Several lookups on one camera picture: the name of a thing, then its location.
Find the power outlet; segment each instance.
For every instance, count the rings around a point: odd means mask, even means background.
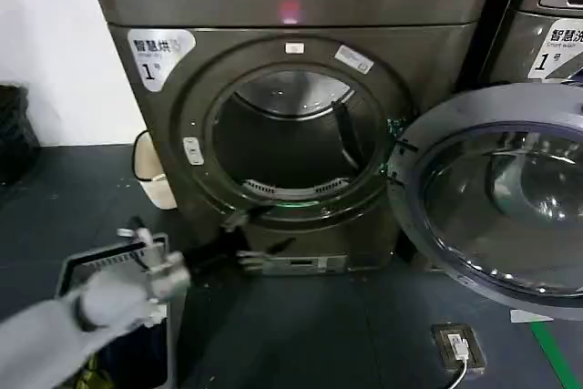
[[[445,369],[454,371],[458,370],[461,365],[461,362],[455,357],[455,351],[450,341],[450,337],[457,338],[457,336],[460,336],[462,340],[465,339],[467,341],[467,347],[470,352],[467,368],[478,373],[484,371],[486,368],[486,358],[477,343],[474,331],[469,325],[464,323],[446,323],[432,326],[431,331],[437,343],[437,348],[444,362]]]

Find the dryer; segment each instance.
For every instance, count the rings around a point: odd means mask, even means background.
[[[447,99],[484,0],[99,0],[179,209],[286,242],[257,270],[374,268],[399,226],[387,160]]]

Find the door glass window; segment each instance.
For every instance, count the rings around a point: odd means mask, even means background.
[[[508,131],[466,137],[422,176],[425,224],[476,271],[525,292],[583,293],[583,147]]]
[[[378,116],[350,86],[289,70],[241,85],[214,122],[213,146],[244,189],[310,200],[346,189],[371,159],[376,136]]]

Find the door rim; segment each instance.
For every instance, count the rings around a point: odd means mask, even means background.
[[[454,280],[494,301],[561,319],[583,320],[583,297],[554,297],[513,290],[453,256],[424,226],[418,196],[422,172],[449,140],[490,127],[530,127],[583,138],[583,92],[570,86],[511,84],[465,92],[418,118],[399,138],[389,162],[389,198],[403,230]]]

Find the dryer drum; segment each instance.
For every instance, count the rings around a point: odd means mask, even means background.
[[[347,190],[369,164],[379,116],[334,77],[284,70],[240,85],[213,121],[214,153],[241,191],[309,201]]]

